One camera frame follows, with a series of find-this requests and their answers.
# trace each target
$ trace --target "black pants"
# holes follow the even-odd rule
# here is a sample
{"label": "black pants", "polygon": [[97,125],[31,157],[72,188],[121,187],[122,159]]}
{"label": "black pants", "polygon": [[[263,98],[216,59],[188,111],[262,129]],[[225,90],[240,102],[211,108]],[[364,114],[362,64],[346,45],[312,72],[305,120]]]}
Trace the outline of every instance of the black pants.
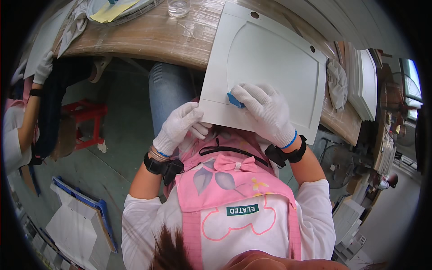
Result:
{"label": "black pants", "polygon": [[33,156],[45,158],[57,142],[60,127],[61,101],[66,88],[87,79],[92,73],[92,58],[62,58],[53,60],[53,71],[45,81],[39,108],[39,139],[32,148]]}

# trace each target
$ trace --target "blue sanding sponge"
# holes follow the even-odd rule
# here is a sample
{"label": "blue sanding sponge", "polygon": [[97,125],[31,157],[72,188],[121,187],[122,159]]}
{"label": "blue sanding sponge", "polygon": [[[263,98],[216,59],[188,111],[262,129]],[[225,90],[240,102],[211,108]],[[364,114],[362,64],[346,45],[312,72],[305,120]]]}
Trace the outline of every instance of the blue sanding sponge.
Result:
{"label": "blue sanding sponge", "polygon": [[241,103],[240,101],[238,101],[232,94],[231,91],[229,91],[227,94],[228,96],[228,100],[231,104],[237,106],[238,108],[245,108],[246,106],[244,105],[244,103]]}

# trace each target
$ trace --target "jeans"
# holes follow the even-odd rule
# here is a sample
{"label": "jeans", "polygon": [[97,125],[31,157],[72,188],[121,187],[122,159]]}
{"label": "jeans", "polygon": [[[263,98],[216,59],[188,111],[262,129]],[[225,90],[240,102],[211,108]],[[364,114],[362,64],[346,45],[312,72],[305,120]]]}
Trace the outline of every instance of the jeans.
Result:
{"label": "jeans", "polygon": [[61,101],[66,88],[87,79],[92,73],[91,57],[53,60],[53,71],[45,80],[39,108],[39,139],[32,148],[34,156],[45,158],[57,143],[60,128]]}
{"label": "jeans", "polygon": [[186,67],[156,63],[149,73],[150,109],[155,137],[171,112],[196,97]]}

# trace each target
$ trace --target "wooden workbench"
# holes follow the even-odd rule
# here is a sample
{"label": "wooden workbench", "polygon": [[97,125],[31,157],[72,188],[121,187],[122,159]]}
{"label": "wooden workbench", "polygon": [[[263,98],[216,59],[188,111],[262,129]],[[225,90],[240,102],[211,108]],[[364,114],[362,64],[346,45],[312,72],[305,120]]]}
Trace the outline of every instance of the wooden workbench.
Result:
{"label": "wooden workbench", "polygon": [[[338,59],[333,42],[327,41],[305,20],[277,2],[229,2],[235,2],[270,17],[293,31],[294,27],[297,27],[303,38],[324,55],[330,59]],[[186,17],[174,19],[168,15],[167,1],[164,1],[144,15],[115,27],[101,27],[89,23],[83,34],[70,45],[63,56],[110,54],[205,70],[224,3],[225,0],[194,0]],[[284,14],[295,24],[294,27]],[[64,26],[54,44],[57,44]],[[344,58],[344,46],[340,47]],[[361,119],[349,102],[344,112],[337,113],[333,109],[327,84],[320,123],[350,144],[357,144]]]}

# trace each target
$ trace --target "yellow sandpaper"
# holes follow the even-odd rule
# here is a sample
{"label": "yellow sandpaper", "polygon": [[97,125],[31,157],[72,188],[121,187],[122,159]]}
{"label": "yellow sandpaper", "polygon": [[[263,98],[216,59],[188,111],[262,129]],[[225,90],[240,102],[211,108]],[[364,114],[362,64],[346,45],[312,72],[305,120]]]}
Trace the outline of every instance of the yellow sandpaper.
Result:
{"label": "yellow sandpaper", "polygon": [[114,5],[108,1],[103,5],[98,12],[91,15],[90,18],[97,22],[112,22],[120,13],[135,5],[139,0],[119,0]]}

